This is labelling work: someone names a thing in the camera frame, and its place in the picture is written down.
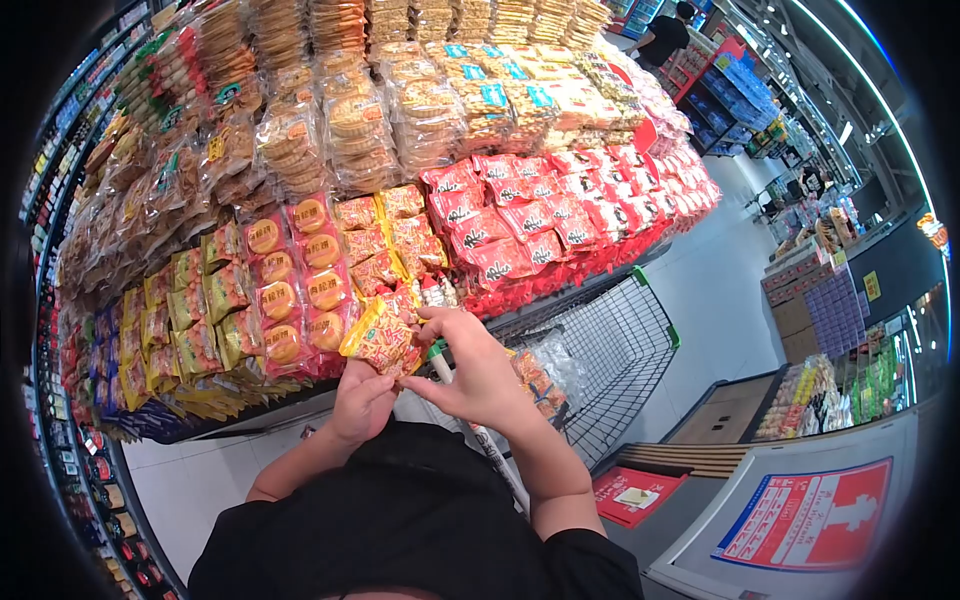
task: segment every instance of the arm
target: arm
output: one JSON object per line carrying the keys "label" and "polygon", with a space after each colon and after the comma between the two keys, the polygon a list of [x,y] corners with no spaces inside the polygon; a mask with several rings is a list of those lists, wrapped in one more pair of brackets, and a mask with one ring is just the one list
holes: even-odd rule
{"label": "arm", "polygon": [[394,379],[363,361],[348,361],[337,388],[333,418],[317,433],[267,465],[253,480],[247,502],[276,502],[315,475],[342,467],[360,444],[383,430],[393,410]]}
{"label": "arm", "polygon": [[443,336],[457,371],[450,385],[405,377],[400,386],[448,415],[487,425],[507,438],[530,493],[531,523],[542,540],[578,528],[606,536],[587,467],[524,394],[504,348],[469,313],[447,308],[419,312],[429,320],[420,339]]}

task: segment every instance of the shopper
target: shopper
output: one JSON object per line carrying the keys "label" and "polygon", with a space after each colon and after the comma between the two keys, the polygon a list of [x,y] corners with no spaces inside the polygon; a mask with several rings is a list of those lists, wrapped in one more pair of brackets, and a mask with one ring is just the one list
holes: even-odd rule
{"label": "shopper", "polygon": [[643,34],[636,45],[627,48],[624,54],[629,57],[634,50],[639,50],[640,56],[636,58],[636,63],[644,71],[655,72],[675,50],[686,48],[686,44],[690,43],[690,33],[686,26],[694,13],[696,11],[693,5],[678,2],[676,18],[662,14],[650,21],[647,33]]}
{"label": "shopper", "polygon": [[397,383],[507,438],[530,521],[463,434],[393,420],[394,380],[349,361],[332,418],[220,513],[190,574],[193,600],[642,597],[586,467],[522,392],[504,348],[469,313],[420,315],[421,340],[449,343],[454,382]]}

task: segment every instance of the red sign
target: red sign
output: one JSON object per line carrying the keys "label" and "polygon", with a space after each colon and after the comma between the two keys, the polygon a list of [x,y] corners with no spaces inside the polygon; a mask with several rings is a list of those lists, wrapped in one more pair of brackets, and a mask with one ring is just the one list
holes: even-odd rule
{"label": "red sign", "polygon": [[683,477],[654,475],[631,468],[614,467],[593,482],[593,498],[600,516],[633,529],[653,513]]}
{"label": "red sign", "polygon": [[856,566],[870,551],[893,462],[766,475],[710,557],[780,571]]}

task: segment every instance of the snack display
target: snack display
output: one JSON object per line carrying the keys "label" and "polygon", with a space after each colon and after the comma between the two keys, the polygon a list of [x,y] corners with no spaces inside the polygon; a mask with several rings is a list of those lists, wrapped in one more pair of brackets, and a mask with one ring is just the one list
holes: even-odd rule
{"label": "snack display", "polygon": [[[608,16],[594,0],[185,9],[122,66],[124,114],[67,213],[61,336],[90,332],[71,393],[149,437],[346,356],[407,374],[418,306],[501,314],[690,230],[719,189],[656,79],[597,35]],[[647,120],[658,141],[638,153]],[[516,364],[565,419],[576,393],[550,359]]]}

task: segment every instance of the floor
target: floor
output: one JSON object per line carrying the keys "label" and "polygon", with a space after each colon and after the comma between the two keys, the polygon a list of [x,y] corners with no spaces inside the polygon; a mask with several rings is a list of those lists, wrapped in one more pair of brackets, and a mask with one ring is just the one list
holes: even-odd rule
{"label": "floor", "polygon": [[[714,381],[771,371],[784,361],[758,285],[774,241],[743,210],[783,166],[745,156],[708,157],[705,164],[724,200],[645,267],[683,343],[622,442],[656,442]],[[303,427],[251,438],[124,446],[144,510],[184,582],[217,515],[243,502],[256,474],[297,444]]]}

